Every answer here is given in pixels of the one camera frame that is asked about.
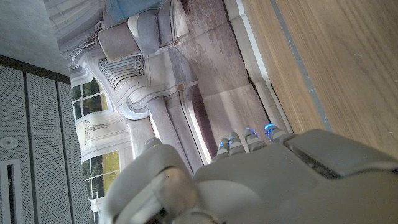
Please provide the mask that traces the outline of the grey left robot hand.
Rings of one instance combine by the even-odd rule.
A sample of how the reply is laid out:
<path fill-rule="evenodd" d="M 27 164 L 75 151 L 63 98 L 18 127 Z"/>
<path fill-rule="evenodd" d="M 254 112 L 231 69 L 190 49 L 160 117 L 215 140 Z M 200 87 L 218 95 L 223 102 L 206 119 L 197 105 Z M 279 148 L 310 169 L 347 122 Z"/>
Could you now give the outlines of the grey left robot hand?
<path fill-rule="evenodd" d="M 101 223 L 396 223 L 397 160 L 335 133 L 222 138 L 191 174 L 152 138 L 111 184 Z"/>

